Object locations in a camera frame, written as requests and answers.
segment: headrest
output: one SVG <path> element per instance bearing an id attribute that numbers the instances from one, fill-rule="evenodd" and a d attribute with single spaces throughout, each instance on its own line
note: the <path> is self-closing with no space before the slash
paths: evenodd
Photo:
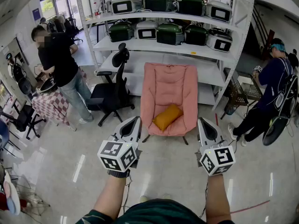
<path id="1" fill-rule="evenodd" d="M 126 48 L 126 44 L 125 43 L 121 43 L 119 46 L 118 46 L 118 50 L 119 52 L 117 52 L 113 58 L 112 58 L 112 65 L 114 67 L 120 67 L 120 65 L 123 63 L 123 62 L 127 62 L 128 59 L 129 59 L 129 51 L 128 49 Z"/>

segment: checkered tablecloth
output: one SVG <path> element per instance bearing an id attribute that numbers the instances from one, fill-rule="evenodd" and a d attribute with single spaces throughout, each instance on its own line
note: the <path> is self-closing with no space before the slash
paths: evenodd
<path id="1" fill-rule="evenodd" d="M 43 118 L 54 118 L 57 121 L 61 121 L 67 126 L 70 126 L 70 123 L 66 117 L 69 102 L 65 97 L 63 97 L 59 90 L 33 97 L 32 107 Z"/>

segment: sneaker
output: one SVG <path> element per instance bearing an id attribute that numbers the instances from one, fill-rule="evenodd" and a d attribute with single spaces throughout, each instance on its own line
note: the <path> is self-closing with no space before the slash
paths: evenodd
<path id="1" fill-rule="evenodd" d="M 234 130 L 235 126 L 233 125 L 233 123 L 229 123 L 228 124 L 228 131 L 230 133 L 230 137 L 232 138 L 232 140 L 236 140 L 237 136 L 233 134 L 233 130 Z"/>
<path id="2" fill-rule="evenodd" d="M 171 200 L 171 196 L 169 194 L 164 194 L 162 199 L 170 199 Z"/>
<path id="3" fill-rule="evenodd" d="M 84 119 L 81 118 L 81 119 L 79 119 L 79 123 L 80 123 L 80 124 L 86 124 L 87 121 L 85 121 Z"/>
<path id="4" fill-rule="evenodd" d="M 242 134 L 240 141 L 241 141 L 241 145 L 243 147 L 245 147 L 247 145 L 247 141 L 245 140 L 245 135 L 244 134 Z"/>
<path id="5" fill-rule="evenodd" d="M 93 122 L 93 120 L 94 120 L 94 119 L 92 118 L 91 120 L 86 121 L 86 120 L 84 120 L 84 119 L 81 118 L 81 119 L 79 119 L 79 123 L 80 123 L 80 124 L 86 124 L 86 123 Z"/>
<path id="6" fill-rule="evenodd" d="M 139 199 L 139 203 L 145 203 L 149 200 L 149 198 L 147 196 L 141 196 Z"/>

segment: wristband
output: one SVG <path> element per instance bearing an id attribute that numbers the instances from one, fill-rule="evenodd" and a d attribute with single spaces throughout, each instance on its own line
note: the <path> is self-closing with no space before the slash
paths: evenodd
<path id="1" fill-rule="evenodd" d="M 122 172 L 117 172 L 117 171 L 113 171 L 113 170 L 108 170 L 107 172 L 109 175 L 113 176 L 113 177 L 117 177 L 117 178 L 127 178 L 130 175 L 130 169 L 128 169 L 127 171 L 125 171 L 124 173 Z"/>

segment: black office chair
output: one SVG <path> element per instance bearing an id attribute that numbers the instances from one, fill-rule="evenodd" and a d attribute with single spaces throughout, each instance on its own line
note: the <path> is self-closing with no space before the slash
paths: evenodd
<path id="1" fill-rule="evenodd" d="M 135 109 L 133 103 L 130 103 L 129 94 L 130 91 L 126 90 L 126 81 L 122 79 L 122 73 L 125 67 L 125 63 L 127 63 L 129 59 L 129 51 L 126 48 L 125 43 L 121 43 L 118 47 L 119 52 L 116 53 L 112 58 L 112 65 L 114 67 L 119 67 L 116 74 L 116 83 L 113 83 L 110 79 L 110 75 L 112 75 L 111 71 L 100 71 L 97 76 L 105 76 L 108 83 L 106 84 L 97 84 L 94 87 L 92 96 L 90 99 L 86 100 L 86 106 L 89 110 L 92 111 L 103 111 L 104 117 L 100 120 L 99 126 L 101 127 L 104 120 L 114 112 L 114 116 L 118 117 L 120 122 L 122 122 L 121 117 L 119 116 L 117 110 L 125 107 L 131 107 L 131 109 Z"/>
<path id="2" fill-rule="evenodd" d="M 30 140 L 29 138 L 29 134 L 30 131 L 33 130 L 34 134 L 36 135 L 36 137 L 40 138 L 40 135 L 36 133 L 36 130 L 34 128 L 34 126 L 42 121 L 46 122 L 45 119 L 40 119 L 38 121 L 36 121 L 36 118 L 39 117 L 38 114 L 36 114 L 34 116 L 34 118 L 32 119 L 32 115 L 34 113 L 34 109 L 32 108 L 32 106 L 30 105 L 24 105 L 23 108 L 21 109 L 21 111 L 18 110 L 17 106 L 15 105 L 15 103 L 13 104 L 13 107 L 15 108 L 15 110 L 17 111 L 18 118 L 15 119 L 13 116 L 6 114 L 3 112 L 3 108 L 0 106 L 0 115 L 3 115 L 4 117 L 8 118 L 9 121 L 11 123 L 13 123 L 13 125 L 16 127 L 16 129 L 20 132 L 24 132 L 26 131 L 26 128 L 29 127 L 27 135 L 26 135 L 26 139 Z"/>
<path id="3" fill-rule="evenodd" d="M 73 42 L 80 40 L 83 42 L 82 39 L 76 37 L 76 35 L 79 33 L 79 29 L 76 26 L 76 19 L 72 17 L 65 19 L 64 27 L 65 33 L 73 40 Z"/>

